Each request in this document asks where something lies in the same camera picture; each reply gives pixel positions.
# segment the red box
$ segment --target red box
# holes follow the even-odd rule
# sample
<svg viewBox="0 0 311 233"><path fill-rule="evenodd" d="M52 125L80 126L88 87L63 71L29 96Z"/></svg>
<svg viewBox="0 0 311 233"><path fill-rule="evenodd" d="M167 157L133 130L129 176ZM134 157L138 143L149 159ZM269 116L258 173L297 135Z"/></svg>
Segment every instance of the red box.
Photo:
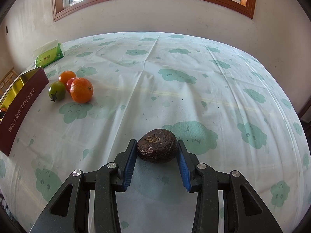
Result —
<svg viewBox="0 0 311 233"><path fill-rule="evenodd" d="M38 67L21 74L1 98L0 108L7 109L0 123L0 151L5 155L9 156L21 123L48 83L43 68Z"/></svg>

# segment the wall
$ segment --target wall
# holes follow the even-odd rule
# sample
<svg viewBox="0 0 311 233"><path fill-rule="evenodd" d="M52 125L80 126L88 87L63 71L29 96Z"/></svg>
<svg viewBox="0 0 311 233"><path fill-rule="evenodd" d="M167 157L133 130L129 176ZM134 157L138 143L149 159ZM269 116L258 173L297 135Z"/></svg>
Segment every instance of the wall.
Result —
<svg viewBox="0 0 311 233"><path fill-rule="evenodd" d="M253 55L296 111L311 94L311 22L297 0L257 0L253 20L200 0L112 0L55 23L51 7L51 0L17 0L5 17L0 30L8 25L9 33L2 37L20 69L33 61L34 49L56 38L65 42L106 32L172 32L217 40Z"/></svg>
<svg viewBox="0 0 311 233"><path fill-rule="evenodd" d="M5 42L4 30L0 30L0 80L3 78L3 76L12 68L13 61L11 59L10 51L8 50L8 45Z"/></svg>

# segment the mandarin orange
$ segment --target mandarin orange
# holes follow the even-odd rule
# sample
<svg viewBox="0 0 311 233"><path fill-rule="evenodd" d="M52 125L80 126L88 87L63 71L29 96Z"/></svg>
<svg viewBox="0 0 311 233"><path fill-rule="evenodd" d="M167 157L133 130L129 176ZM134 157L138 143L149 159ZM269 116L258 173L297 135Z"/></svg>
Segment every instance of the mandarin orange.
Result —
<svg viewBox="0 0 311 233"><path fill-rule="evenodd" d="M60 74L59 81L66 85L67 81L74 77L76 77L76 74L73 71L65 71Z"/></svg>
<svg viewBox="0 0 311 233"><path fill-rule="evenodd" d="M76 78L71 83L70 94L77 103L86 103L91 100L93 92L92 83L85 78Z"/></svg>

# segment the bed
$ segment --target bed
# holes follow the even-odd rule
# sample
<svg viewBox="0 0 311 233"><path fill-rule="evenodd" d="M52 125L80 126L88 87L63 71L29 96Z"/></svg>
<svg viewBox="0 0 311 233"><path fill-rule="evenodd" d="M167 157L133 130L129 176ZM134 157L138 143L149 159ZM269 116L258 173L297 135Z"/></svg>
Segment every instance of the bed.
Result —
<svg viewBox="0 0 311 233"><path fill-rule="evenodd" d="M284 233L299 224L311 204L309 148L290 100L256 58L162 32L109 33L63 45L65 56L45 68L50 83L9 157L0 154L0 189L27 232L72 171L98 170L130 139L156 128L172 131L216 171L240 171ZM69 94L50 101L49 85L65 70L91 81L89 103L76 104ZM175 159L157 165L138 158L131 185L116 195L122 232L191 232L197 195L183 187ZM93 208L92 193L90 232Z"/></svg>

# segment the red tomato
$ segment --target red tomato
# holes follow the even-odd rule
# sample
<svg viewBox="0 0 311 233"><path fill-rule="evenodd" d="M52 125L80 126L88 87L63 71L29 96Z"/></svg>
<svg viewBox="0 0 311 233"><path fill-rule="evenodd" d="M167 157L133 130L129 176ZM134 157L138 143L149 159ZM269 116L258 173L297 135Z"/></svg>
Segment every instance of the red tomato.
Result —
<svg viewBox="0 0 311 233"><path fill-rule="evenodd" d="M66 83L66 89L67 89L67 91L68 91L69 93L70 93L71 83L72 83L75 79L76 79L76 77L71 78L71 79L69 79L69 80L67 81L67 83Z"/></svg>

